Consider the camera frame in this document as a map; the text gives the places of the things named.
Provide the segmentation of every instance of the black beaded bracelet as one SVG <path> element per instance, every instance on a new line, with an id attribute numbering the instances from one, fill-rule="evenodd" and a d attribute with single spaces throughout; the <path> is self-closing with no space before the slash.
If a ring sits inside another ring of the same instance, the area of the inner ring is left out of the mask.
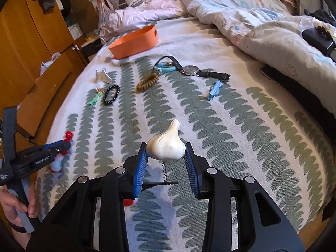
<path id="1" fill-rule="evenodd" d="M 108 96 L 110 90 L 114 89 L 114 88 L 116 89 L 116 93 L 115 93 L 114 97 L 111 100 L 107 101 L 107 96 Z M 117 96 L 119 95 L 119 92 L 120 92 L 119 85 L 114 84 L 114 85 L 110 86 L 104 94 L 104 97 L 103 97 L 104 104 L 105 105 L 111 105 L 116 100 Z"/>

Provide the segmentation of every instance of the orange storage basket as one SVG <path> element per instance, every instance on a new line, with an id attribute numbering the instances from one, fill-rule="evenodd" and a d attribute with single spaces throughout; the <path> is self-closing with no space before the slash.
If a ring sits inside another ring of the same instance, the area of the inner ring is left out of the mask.
<path id="1" fill-rule="evenodd" d="M 146 26 L 120 37 L 109 46 L 109 50 L 118 60 L 153 48 L 157 44 L 155 25 Z"/>

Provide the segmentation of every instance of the brown beaded bracelet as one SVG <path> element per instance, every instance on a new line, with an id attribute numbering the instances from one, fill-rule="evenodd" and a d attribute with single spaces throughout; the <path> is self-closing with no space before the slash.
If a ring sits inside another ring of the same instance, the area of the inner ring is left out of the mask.
<path id="1" fill-rule="evenodd" d="M 157 74 L 151 74 L 145 77 L 143 80 L 139 82 L 137 85 L 137 90 L 144 91 L 150 87 L 152 87 L 159 80 L 159 76 Z"/>

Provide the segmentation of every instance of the watch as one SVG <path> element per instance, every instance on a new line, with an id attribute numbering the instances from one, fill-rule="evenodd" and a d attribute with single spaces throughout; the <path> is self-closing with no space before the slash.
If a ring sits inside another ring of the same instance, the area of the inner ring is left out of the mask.
<path id="1" fill-rule="evenodd" d="M 155 65 L 157 65 L 164 58 L 169 58 L 173 62 L 173 65 L 176 67 L 176 70 L 187 76 L 213 77 L 215 79 L 222 81 L 228 81 L 230 78 L 230 75 L 226 73 L 202 71 L 201 69 L 199 69 L 197 66 L 194 65 L 182 66 L 173 56 L 164 56 L 160 58 Z"/>

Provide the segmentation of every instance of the patterned bedspread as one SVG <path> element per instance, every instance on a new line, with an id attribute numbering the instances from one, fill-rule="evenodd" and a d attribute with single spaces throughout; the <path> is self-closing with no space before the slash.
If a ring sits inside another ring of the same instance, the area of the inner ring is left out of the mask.
<path id="1" fill-rule="evenodd" d="M 137 154 L 165 130 L 181 122 L 180 137 L 195 154 L 228 176 L 253 175 L 299 231 L 329 200 L 335 187 L 332 150 L 309 115 L 283 88 L 260 73 L 260 62 L 233 46 L 215 27 L 196 18 L 157 23 L 159 42 L 144 53 L 114 60 L 107 47 L 80 75 L 54 120 L 48 142 L 74 133 L 62 173 L 41 170 L 37 179 L 41 217 L 55 205 L 80 175 L 104 176 Z M 219 96 L 208 102 L 214 79 L 186 77 L 175 71 L 143 93 L 135 87 L 163 55 L 182 65 L 197 65 L 231 74 Z M 95 70 L 106 68 L 120 85 L 115 103 L 85 105 L 95 96 Z M 167 163 L 168 180 L 179 185 L 142 192 L 137 204 L 125 208 L 131 251 L 200 251 L 207 201 L 191 193 L 184 161 Z M 150 159 L 145 176 L 161 181 L 162 163 Z M 232 204 L 233 244 L 236 211 Z"/>

